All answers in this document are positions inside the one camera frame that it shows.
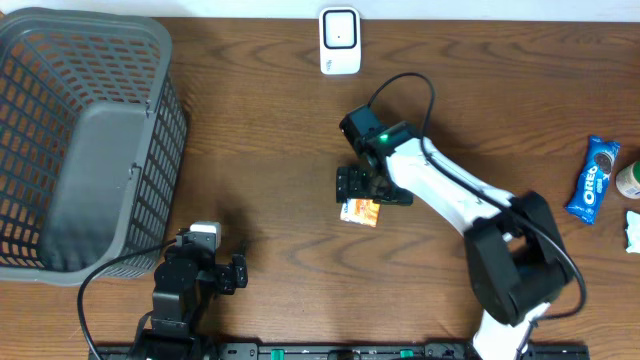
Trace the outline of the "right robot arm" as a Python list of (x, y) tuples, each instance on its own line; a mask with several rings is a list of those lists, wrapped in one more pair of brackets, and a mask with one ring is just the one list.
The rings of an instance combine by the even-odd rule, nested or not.
[(472, 351), (481, 359), (523, 358), (532, 330), (551, 319), (551, 303), (583, 280), (546, 200), (478, 179), (406, 122), (388, 127), (347, 117), (339, 128), (371, 168), (338, 169), (337, 201), (409, 206), (419, 198), (435, 210), (463, 237), (471, 288), (483, 309)]

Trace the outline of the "orange white snack packet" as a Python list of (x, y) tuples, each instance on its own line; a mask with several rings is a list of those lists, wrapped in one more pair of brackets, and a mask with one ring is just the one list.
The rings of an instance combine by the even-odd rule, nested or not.
[(345, 222), (376, 227), (380, 204), (370, 199), (348, 199), (342, 204), (340, 219)]

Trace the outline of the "white teal wet wipes pack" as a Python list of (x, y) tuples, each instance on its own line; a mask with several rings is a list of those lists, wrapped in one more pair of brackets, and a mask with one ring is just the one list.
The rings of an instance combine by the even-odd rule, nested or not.
[(634, 211), (626, 213), (627, 253), (640, 253), (640, 214)]

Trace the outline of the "blue Oreo cookie pack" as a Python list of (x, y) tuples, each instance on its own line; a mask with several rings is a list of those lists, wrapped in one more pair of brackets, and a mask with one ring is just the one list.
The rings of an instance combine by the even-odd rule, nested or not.
[(594, 225), (609, 186), (615, 161), (620, 151), (616, 141), (589, 137), (584, 166), (566, 211), (587, 225)]

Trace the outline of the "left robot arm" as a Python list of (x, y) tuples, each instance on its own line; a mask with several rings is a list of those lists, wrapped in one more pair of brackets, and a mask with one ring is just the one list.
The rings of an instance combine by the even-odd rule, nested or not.
[(197, 333), (211, 300), (248, 284), (246, 258), (235, 254), (216, 262), (221, 231), (194, 226), (181, 231), (154, 272), (152, 310), (138, 324), (128, 359), (208, 359), (215, 346)]

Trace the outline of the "green lid white jar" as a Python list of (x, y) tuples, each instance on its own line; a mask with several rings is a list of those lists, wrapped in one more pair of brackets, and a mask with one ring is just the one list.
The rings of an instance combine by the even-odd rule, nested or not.
[(626, 198), (640, 198), (639, 162), (635, 161), (622, 169), (615, 179), (617, 190)]

